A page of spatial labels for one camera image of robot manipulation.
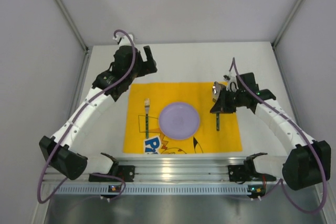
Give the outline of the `small metal cup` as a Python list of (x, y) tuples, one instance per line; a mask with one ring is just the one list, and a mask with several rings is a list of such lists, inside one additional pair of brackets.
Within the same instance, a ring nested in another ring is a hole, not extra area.
[(217, 83), (217, 84), (213, 84), (212, 86), (212, 100), (213, 102), (216, 102), (220, 96), (220, 92), (226, 89), (226, 86), (221, 84), (221, 83)]

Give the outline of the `spoon with green handle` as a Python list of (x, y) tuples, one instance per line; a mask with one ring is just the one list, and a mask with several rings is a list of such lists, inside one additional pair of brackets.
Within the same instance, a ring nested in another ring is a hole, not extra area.
[(216, 113), (216, 131), (220, 131), (220, 116), (219, 116), (219, 113)]

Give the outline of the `yellow Pikachu cloth placemat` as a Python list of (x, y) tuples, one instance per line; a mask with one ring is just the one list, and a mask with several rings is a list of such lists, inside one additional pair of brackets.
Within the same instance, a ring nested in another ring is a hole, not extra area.
[[(210, 154), (243, 150), (236, 114), (220, 114), (220, 131), (216, 131), (216, 115), (212, 83), (148, 83), (133, 84), (128, 99), (128, 112), (123, 151), (127, 154)], [(149, 138), (145, 137), (145, 99), (150, 99)], [(173, 140), (160, 130), (158, 118), (165, 106), (173, 102), (192, 105), (200, 116), (198, 131), (186, 140)]]

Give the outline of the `fork with green handle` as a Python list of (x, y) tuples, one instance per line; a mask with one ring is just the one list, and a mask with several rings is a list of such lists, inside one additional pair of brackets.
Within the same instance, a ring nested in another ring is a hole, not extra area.
[(149, 110), (150, 110), (150, 99), (147, 98), (144, 101), (144, 108), (145, 108), (145, 137), (146, 139), (149, 138)]

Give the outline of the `purple plastic plate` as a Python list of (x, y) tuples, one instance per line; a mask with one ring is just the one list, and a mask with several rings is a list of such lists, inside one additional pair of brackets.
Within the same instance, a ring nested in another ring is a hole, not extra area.
[(200, 116), (192, 105), (173, 102), (160, 112), (158, 125), (166, 137), (178, 141), (186, 140), (198, 131)]

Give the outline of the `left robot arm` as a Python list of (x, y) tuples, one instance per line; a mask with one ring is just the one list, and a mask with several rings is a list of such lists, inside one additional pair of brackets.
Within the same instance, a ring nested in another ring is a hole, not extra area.
[(96, 120), (116, 103), (137, 77), (157, 72), (150, 46), (145, 46), (146, 61), (131, 46), (120, 46), (110, 67), (97, 75), (83, 103), (52, 137), (44, 136), (39, 146), (50, 166), (70, 180), (82, 174), (115, 174), (118, 162), (111, 155), (100, 153), (86, 157), (79, 154)]

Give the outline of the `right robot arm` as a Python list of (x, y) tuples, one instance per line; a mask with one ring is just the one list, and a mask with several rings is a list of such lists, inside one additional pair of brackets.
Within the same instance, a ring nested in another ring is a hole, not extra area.
[(260, 118), (284, 147), (287, 157), (265, 152), (244, 160), (250, 176), (262, 174), (283, 179), (292, 190), (300, 190), (330, 179), (331, 147), (305, 133), (279, 105), (268, 89), (261, 90), (252, 72), (240, 76), (225, 75), (227, 84), (214, 82), (212, 114), (233, 114), (246, 107)]

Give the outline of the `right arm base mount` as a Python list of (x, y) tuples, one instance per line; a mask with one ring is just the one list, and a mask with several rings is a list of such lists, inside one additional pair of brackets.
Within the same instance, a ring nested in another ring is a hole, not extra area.
[(237, 184), (245, 182), (275, 182), (277, 179), (268, 174), (258, 173), (255, 170), (253, 161), (256, 157), (267, 155), (267, 153), (257, 153), (248, 156), (242, 165), (228, 165), (229, 181)]

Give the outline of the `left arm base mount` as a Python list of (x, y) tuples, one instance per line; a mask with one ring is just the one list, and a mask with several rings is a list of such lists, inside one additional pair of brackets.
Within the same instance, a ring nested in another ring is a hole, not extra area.
[[(133, 165), (119, 165), (115, 168), (112, 168), (111, 172), (108, 172), (107, 175), (114, 176), (122, 179), (125, 182), (133, 182), (135, 176), (135, 166)], [(97, 175), (89, 175), (90, 182), (118, 182), (117, 179), (110, 177), (100, 177)]]

